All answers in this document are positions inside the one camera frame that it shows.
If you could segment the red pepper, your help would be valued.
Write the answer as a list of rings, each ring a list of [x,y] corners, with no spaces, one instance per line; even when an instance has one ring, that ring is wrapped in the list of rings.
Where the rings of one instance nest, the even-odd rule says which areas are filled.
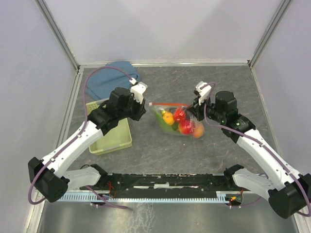
[[[187,119],[187,113],[184,108],[177,108],[173,113],[176,122],[183,122]]]

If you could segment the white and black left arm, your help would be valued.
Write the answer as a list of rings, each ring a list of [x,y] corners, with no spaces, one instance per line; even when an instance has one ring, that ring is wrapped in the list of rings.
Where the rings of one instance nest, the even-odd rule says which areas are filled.
[[[91,144],[117,127],[119,121],[125,118],[140,120],[146,112],[143,96],[146,89],[143,83],[130,89],[115,88],[109,99],[92,110],[75,134],[62,145],[42,159],[33,157],[28,162],[30,188],[36,188],[49,202],[59,200],[69,188],[105,188],[107,177],[98,165],[73,171],[68,168]]]

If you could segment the orange peach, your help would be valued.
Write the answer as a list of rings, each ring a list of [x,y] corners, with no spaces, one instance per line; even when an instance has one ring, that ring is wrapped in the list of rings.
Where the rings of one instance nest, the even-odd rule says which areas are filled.
[[[193,130],[192,136],[195,138],[200,138],[203,136],[205,132],[205,128],[202,124],[197,124]]]

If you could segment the dark purple fruit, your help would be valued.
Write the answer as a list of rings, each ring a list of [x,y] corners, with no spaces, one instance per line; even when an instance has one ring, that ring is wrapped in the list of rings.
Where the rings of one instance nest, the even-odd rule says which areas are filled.
[[[177,131],[178,130],[178,125],[179,123],[178,122],[175,122],[171,127],[174,131]]]

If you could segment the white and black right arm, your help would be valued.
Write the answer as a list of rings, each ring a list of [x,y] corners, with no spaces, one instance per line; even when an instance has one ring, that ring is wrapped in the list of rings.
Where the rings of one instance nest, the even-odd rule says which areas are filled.
[[[256,126],[239,113],[237,100],[229,91],[216,93],[215,102],[210,101],[211,86],[194,91],[196,98],[189,110],[197,120],[217,122],[216,127],[235,144],[244,149],[261,167],[266,178],[253,174],[241,165],[226,170],[223,184],[229,190],[245,188],[269,202],[274,212],[287,219],[301,209],[311,207],[311,175],[303,175],[284,161],[264,140]]]

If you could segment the green lettuce leaves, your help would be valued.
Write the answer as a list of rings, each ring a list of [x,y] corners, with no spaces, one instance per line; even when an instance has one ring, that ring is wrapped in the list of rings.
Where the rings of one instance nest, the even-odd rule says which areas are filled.
[[[156,118],[156,120],[157,120],[157,122],[158,122],[158,125],[160,126],[160,128],[161,128],[165,133],[169,133],[169,134],[172,134],[172,135],[179,135],[179,136],[182,135],[181,132],[180,132],[179,130],[174,131],[170,125],[167,125],[167,124],[164,122],[161,113],[155,112],[155,118]]]

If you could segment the small orange fruit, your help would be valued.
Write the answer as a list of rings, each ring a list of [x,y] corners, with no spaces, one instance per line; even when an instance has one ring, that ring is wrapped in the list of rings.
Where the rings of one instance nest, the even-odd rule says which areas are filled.
[[[162,116],[164,122],[167,124],[167,125],[173,125],[175,123],[175,120],[173,118],[173,114],[171,112],[165,112]]]

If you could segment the clear zip top bag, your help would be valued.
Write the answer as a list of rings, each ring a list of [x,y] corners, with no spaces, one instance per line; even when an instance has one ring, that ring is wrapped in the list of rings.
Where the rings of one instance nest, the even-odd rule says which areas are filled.
[[[186,104],[151,102],[149,108],[159,127],[166,133],[193,138],[200,138],[205,134],[203,123],[196,119]]]

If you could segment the red apple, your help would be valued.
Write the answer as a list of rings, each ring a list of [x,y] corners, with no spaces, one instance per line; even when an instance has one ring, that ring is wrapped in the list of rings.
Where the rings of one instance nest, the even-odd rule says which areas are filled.
[[[185,120],[179,122],[178,129],[182,134],[189,135],[192,134],[194,131],[194,123],[191,120]]]

